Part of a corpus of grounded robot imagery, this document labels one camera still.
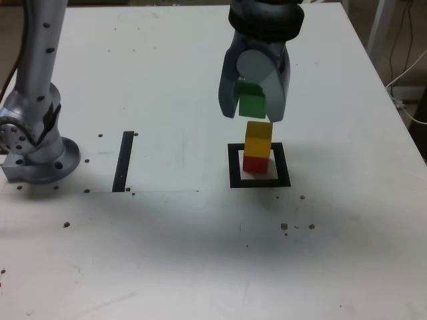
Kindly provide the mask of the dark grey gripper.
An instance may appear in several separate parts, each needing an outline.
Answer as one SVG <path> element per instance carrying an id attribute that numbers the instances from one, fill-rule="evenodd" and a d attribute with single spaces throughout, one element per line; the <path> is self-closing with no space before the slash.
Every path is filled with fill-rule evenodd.
<path id="1" fill-rule="evenodd" d="M 218 100 L 225 117 L 234 117 L 238 79 L 261 87 L 266 116 L 272 123 L 284 118 L 290 83 L 290 58 L 285 43 L 266 43 L 238 31 L 224 56 Z"/>

